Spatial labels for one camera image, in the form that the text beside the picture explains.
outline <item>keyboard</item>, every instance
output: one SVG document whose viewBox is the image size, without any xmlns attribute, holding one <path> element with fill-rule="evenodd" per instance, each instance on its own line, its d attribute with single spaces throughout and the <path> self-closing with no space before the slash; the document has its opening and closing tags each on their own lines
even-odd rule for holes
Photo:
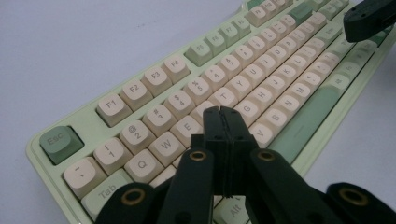
<svg viewBox="0 0 396 224">
<path fill-rule="evenodd" d="M 27 156 L 71 223 L 93 223 L 117 188 L 176 171 L 203 111 L 240 112 L 260 147 L 304 175 L 396 40 L 348 43 L 347 0 L 250 0 L 212 31 L 32 138 Z M 248 223 L 215 196 L 215 223 Z"/>
</svg>

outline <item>table surface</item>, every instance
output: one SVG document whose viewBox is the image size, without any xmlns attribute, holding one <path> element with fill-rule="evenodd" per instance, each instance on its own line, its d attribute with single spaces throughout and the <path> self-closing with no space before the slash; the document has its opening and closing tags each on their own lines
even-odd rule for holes
<svg viewBox="0 0 396 224">
<path fill-rule="evenodd" d="M 66 223 L 29 139 L 230 18 L 240 0 L 0 2 L 0 223 Z M 396 210 L 396 48 L 305 177 L 349 182 Z"/>
</svg>

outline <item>black object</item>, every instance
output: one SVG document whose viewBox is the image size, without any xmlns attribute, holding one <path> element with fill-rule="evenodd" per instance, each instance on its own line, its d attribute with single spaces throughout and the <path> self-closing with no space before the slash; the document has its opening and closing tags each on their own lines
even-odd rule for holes
<svg viewBox="0 0 396 224">
<path fill-rule="evenodd" d="M 376 35 L 396 22 L 396 0 L 365 0 L 344 16 L 348 42 L 359 42 Z"/>
<path fill-rule="evenodd" d="M 132 183 L 116 190 L 96 223 L 212 223 L 213 194 L 246 195 L 252 223 L 396 224 L 396 214 L 365 189 L 309 187 L 279 153 L 260 149 L 227 107 L 204 112 L 204 134 L 191 137 L 172 179 L 156 189 Z"/>
</svg>

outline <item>green keyboard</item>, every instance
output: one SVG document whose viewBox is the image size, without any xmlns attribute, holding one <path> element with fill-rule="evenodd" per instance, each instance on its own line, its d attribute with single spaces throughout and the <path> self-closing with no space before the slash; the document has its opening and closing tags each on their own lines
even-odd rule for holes
<svg viewBox="0 0 396 224">
<path fill-rule="evenodd" d="M 260 147 L 305 175 L 396 40 L 348 43 L 348 0 L 250 0 L 212 31 L 38 133 L 26 151 L 71 223 L 93 223 L 131 182 L 172 177 L 203 111 L 240 112 Z M 214 198 L 215 223 L 249 223 Z"/>
</svg>

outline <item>spacebar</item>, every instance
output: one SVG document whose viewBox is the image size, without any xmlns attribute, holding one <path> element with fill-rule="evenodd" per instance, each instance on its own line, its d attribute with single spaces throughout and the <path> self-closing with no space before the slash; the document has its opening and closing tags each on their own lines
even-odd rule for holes
<svg viewBox="0 0 396 224">
<path fill-rule="evenodd" d="M 268 148 L 279 152 L 289 163 L 294 161 L 340 96 L 333 88 L 319 88 Z"/>
</svg>

